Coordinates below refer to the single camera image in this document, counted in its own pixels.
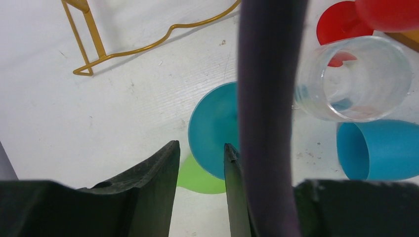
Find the gold hook rack wooden base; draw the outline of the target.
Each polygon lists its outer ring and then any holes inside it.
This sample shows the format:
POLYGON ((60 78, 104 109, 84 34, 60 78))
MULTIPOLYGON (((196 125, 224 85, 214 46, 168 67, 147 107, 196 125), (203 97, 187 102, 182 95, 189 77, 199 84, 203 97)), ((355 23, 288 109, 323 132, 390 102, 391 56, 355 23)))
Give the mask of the gold hook rack wooden base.
POLYGON ((400 42, 406 47, 418 52, 419 51, 419 31, 407 31, 401 33, 385 33, 394 40, 400 42))

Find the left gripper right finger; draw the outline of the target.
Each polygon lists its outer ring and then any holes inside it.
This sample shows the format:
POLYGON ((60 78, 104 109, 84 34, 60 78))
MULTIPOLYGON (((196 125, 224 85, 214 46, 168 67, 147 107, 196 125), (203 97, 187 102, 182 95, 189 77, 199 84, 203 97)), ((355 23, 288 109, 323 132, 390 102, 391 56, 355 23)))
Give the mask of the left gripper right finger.
MULTIPOLYGON (((230 233, 254 237, 242 181, 240 154, 224 146, 230 233)), ((294 188, 304 237, 416 237, 419 187, 407 182, 308 179, 294 188)))

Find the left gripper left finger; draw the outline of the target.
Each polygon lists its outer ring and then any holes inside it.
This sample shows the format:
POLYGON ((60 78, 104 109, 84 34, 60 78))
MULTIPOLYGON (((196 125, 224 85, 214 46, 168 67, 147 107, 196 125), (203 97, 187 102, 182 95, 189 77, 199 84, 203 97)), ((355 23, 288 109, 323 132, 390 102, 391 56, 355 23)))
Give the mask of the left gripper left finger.
POLYGON ((3 237, 167 237, 180 162, 170 141, 151 157, 92 188, 2 181, 3 237))

